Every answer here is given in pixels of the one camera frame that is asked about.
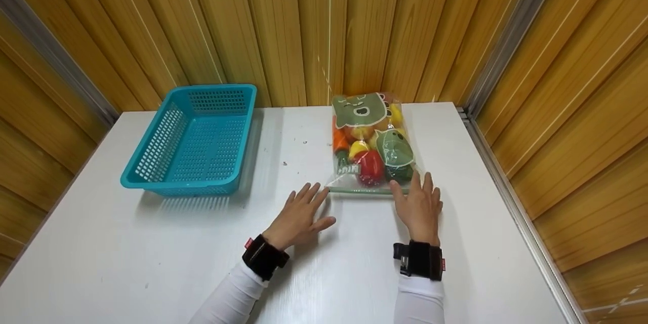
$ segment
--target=bag of toy vegetables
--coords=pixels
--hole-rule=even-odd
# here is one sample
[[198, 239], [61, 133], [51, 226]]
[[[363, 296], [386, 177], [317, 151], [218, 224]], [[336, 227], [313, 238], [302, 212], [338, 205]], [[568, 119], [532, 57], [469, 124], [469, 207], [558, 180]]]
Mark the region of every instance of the bag of toy vegetables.
[[389, 93], [333, 98], [332, 192], [407, 193], [416, 165], [401, 104]]

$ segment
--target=white sleeve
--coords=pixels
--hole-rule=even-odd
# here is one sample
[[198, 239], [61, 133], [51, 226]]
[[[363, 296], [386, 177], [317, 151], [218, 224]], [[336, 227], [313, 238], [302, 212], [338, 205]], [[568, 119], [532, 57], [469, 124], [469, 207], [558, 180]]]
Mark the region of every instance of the white sleeve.
[[245, 324], [254, 304], [261, 297], [268, 281], [239, 262], [225, 277], [189, 324]]
[[400, 275], [394, 324], [444, 324], [443, 297], [440, 281]]

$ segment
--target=carrot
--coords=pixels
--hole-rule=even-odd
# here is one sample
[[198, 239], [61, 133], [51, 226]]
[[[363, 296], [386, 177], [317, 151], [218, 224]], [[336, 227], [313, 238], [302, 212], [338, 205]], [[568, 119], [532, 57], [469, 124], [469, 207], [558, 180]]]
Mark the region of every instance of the carrot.
[[335, 116], [333, 116], [333, 153], [338, 151], [348, 151], [349, 142], [344, 135], [344, 130], [335, 127]]

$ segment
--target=hand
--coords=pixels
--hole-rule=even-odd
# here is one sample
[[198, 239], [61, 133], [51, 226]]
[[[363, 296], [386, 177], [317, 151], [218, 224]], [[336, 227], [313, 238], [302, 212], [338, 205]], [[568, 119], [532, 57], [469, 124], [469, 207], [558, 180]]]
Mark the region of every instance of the hand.
[[421, 188], [419, 172], [414, 171], [410, 193], [405, 196], [396, 181], [389, 181], [391, 194], [396, 202], [396, 213], [407, 229], [410, 238], [439, 247], [439, 213], [443, 208], [440, 201], [441, 191], [432, 185], [432, 175], [427, 172]]
[[324, 188], [320, 193], [317, 193], [318, 190], [319, 183], [315, 183], [313, 187], [307, 183], [299, 193], [290, 193], [281, 213], [262, 234], [270, 245], [284, 251], [295, 244], [305, 243], [335, 223], [333, 216], [313, 222], [317, 208], [329, 194], [329, 188]]

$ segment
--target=blue plastic basket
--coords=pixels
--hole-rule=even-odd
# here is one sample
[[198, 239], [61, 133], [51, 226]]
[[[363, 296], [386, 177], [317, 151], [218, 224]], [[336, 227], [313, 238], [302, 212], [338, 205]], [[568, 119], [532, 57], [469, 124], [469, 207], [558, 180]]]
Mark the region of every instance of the blue plastic basket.
[[160, 195], [229, 195], [238, 189], [257, 88], [226, 84], [171, 90], [121, 176]]

